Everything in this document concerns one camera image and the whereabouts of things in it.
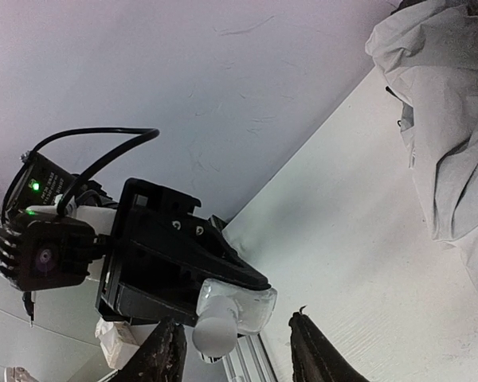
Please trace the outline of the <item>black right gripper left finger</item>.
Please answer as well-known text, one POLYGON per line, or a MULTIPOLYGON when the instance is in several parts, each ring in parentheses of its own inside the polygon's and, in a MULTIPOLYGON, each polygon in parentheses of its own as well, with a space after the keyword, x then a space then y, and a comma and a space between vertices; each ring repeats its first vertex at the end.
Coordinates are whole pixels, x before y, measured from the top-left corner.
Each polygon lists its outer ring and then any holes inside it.
POLYGON ((184 326, 164 318, 122 370, 120 382, 182 381, 187 342, 184 326))

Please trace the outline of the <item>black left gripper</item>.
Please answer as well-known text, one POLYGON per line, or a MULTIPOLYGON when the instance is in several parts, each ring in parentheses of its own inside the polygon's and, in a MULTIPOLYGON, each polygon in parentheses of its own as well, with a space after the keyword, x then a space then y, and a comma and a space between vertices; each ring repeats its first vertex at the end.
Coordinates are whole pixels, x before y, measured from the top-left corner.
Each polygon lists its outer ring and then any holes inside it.
POLYGON ((209 221, 194 215, 196 197, 131 178, 112 227, 96 308, 107 322, 192 326, 202 283, 216 279, 248 290, 271 287, 209 221))

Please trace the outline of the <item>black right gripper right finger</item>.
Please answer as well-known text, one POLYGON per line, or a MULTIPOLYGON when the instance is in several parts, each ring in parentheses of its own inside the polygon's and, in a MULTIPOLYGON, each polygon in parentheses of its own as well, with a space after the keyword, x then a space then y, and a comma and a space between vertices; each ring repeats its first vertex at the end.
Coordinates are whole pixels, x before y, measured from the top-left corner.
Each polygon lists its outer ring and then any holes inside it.
POLYGON ((326 338, 304 313, 305 306, 294 312, 291 328, 292 380, 298 382, 368 382, 326 338))

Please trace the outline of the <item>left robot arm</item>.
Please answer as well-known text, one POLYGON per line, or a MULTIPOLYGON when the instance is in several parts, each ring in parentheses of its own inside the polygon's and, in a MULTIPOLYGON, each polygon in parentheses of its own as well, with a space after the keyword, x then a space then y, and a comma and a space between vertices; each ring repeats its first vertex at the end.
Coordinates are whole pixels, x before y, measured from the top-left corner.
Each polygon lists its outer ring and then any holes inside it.
POLYGON ((76 176, 41 154, 28 156, 7 191, 0 227, 0 274, 21 291, 28 315, 39 290, 98 282, 96 308, 107 322, 193 326, 210 299, 238 310, 239 331, 269 319, 276 291, 248 265, 185 193, 130 178, 118 201, 86 181, 57 215, 56 199, 76 176))

